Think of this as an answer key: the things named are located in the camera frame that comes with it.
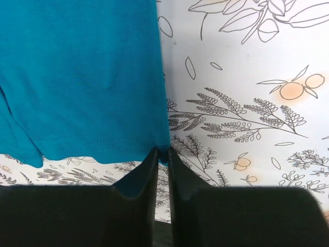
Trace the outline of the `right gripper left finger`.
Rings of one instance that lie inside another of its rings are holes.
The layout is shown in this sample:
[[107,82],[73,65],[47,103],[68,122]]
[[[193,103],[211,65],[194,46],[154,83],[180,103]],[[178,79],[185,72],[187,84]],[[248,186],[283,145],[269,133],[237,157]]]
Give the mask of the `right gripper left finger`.
[[152,246],[158,149],[111,186],[1,187],[1,246]]

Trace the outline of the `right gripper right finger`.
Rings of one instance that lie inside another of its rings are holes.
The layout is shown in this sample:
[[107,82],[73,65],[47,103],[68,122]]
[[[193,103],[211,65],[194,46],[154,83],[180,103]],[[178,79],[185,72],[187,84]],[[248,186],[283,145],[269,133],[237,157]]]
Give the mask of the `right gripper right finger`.
[[175,246],[328,246],[315,198],[288,187],[214,187],[168,150]]

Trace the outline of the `blue t shirt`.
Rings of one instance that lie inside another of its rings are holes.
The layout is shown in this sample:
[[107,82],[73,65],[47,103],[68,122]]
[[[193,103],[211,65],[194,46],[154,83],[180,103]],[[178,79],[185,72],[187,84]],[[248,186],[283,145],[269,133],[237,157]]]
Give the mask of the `blue t shirt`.
[[155,1],[1,1],[1,153],[142,161],[170,146]]

